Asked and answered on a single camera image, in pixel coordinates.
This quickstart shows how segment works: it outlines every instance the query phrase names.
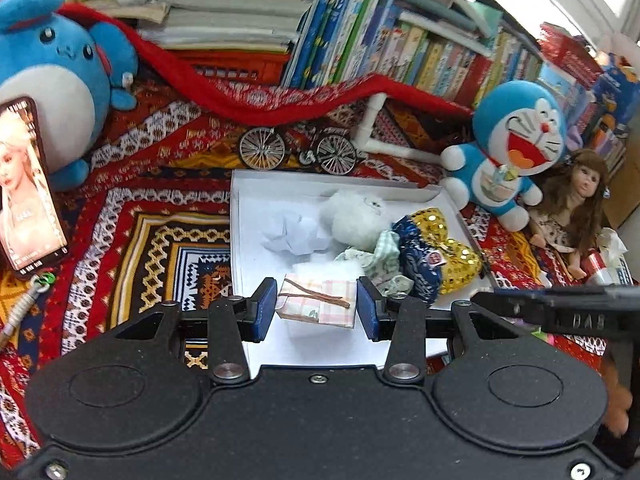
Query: doraemon plush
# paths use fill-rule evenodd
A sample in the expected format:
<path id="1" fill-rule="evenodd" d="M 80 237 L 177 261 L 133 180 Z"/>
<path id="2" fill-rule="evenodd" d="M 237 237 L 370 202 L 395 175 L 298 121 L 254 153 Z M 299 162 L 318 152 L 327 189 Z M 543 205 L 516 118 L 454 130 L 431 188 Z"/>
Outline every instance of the doraemon plush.
<path id="1" fill-rule="evenodd" d="M 441 154 L 450 176 L 440 181 L 459 209 L 469 201 L 497 216 L 507 231 L 529 222 L 526 209 L 542 192 L 530 175 L 554 165 L 564 150 L 564 117 L 553 96 L 529 81 L 498 86 L 481 102 L 473 119 L 475 142 L 449 146 Z"/>
<path id="2" fill-rule="evenodd" d="M 64 1 L 0 2 L 0 102 L 34 99 L 56 190 L 86 179 L 82 156 L 100 134 L 109 105 L 136 107 L 125 86 L 138 71 L 136 52 L 117 27 L 97 23 L 87 30 L 54 14 Z"/>

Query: screw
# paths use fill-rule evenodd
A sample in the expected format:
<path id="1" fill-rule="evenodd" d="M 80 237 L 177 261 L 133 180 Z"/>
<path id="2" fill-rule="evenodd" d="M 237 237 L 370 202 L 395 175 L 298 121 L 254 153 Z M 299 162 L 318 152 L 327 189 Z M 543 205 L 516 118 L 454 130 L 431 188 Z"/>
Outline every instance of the screw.
<path id="1" fill-rule="evenodd" d="M 309 380 L 313 383 L 313 384 L 325 384 L 328 380 L 329 377 L 327 377 L 326 375 L 312 375 L 311 377 L 309 377 Z"/>
<path id="2" fill-rule="evenodd" d="M 44 468 L 44 472 L 47 475 L 47 478 L 51 480 L 65 480 L 66 478 L 66 468 L 59 463 L 52 462 Z"/>
<path id="3" fill-rule="evenodd" d="M 587 480 L 591 475 L 591 466 L 589 464 L 579 463 L 571 469 L 571 480 Z"/>
<path id="4" fill-rule="evenodd" d="M 394 379 L 406 381 L 415 379 L 420 374 L 420 370 L 415 365 L 409 363 L 397 363 L 389 367 L 389 375 Z"/>
<path id="5" fill-rule="evenodd" d="M 213 368 L 213 374 L 219 379 L 237 379 L 243 373 L 244 368 L 237 363 L 222 363 Z"/>

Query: small gift box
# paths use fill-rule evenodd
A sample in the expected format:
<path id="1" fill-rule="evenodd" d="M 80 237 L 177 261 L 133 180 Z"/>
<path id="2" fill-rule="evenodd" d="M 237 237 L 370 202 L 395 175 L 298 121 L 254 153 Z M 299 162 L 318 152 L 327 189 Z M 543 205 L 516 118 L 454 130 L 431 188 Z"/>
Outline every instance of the small gift box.
<path id="1" fill-rule="evenodd" d="M 353 328 L 356 282 L 321 281 L 287 274 L 278 294 L 276 312 L 282 319 Z"/>

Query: phone screen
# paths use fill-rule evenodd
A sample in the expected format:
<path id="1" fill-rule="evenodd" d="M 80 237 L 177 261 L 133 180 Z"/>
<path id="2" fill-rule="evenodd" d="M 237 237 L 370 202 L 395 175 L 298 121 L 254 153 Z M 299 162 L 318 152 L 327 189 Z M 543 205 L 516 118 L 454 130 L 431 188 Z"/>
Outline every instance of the phone screen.
<path id="1" fill-rule="evenodd" d="M 49 190 L 33 100 L 0 105 L 0 242 L 19 276 L 29 276 L 67 253 Z"/>

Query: bicycle wheel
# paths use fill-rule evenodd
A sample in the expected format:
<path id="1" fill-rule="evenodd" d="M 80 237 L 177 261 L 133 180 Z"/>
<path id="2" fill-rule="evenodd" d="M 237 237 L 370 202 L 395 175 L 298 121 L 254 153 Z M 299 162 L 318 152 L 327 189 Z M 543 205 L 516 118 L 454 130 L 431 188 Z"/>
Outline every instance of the bicycle wheel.
<path id="1" fill-rule="evenodd" d="M 327 135 L 320 139 L 316 153 L 320 167 L 332 175 L 350 174 L 358 161 L 351 141 L 340 135 Z"/>
<path id="2" fill-rule="evenodd" d="M 273 128 L 252 128 L 238 139 L 238 155 L 252 170 L 275 170 L 285 160 L 287 145 Z"/>

